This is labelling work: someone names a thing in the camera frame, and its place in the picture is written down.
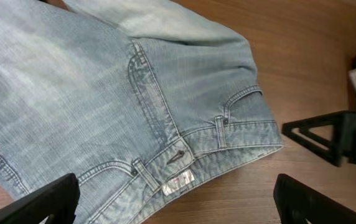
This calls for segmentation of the light blue denim shorts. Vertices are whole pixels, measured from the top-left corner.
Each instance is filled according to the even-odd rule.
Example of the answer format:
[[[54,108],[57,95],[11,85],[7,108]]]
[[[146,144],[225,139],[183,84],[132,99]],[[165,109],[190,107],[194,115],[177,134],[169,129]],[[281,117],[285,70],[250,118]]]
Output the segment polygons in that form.
[[[77,223],[141,223],[281,149],[248,41],[172,1],[0,1],[0,186],[67,174]]]

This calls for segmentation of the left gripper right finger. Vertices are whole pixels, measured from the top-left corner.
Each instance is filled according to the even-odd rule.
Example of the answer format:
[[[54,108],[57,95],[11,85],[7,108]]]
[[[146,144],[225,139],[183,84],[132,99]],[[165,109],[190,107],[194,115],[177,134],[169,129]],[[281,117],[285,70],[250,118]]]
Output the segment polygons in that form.
[[[356,224],[356,212],[306,186],[279,174],[273,198],[282,224]]]

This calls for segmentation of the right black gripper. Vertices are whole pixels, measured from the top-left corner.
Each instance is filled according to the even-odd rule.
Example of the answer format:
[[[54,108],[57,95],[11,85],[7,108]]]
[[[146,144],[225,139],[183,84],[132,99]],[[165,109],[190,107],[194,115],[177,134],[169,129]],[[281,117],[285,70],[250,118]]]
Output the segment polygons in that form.
[[[350,70],[355,68],[356,56],[352,60]],[[333,166],[340,167],[343,157],[347,158],[347,162],[356,164],[356,91],[351,81],[350,84],[355,99],[351,111],[339,111],[284,123],[281,133]],[[311,131],[323,126],[332,126],[330,139]]]

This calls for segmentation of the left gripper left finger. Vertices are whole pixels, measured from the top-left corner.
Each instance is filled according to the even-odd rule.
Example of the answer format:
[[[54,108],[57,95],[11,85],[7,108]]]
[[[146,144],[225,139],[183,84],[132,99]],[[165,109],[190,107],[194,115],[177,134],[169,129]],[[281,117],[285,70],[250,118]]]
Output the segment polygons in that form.
[[[0,224],[72,224],[79,198],[76,175],[66,174],[0,209]]]

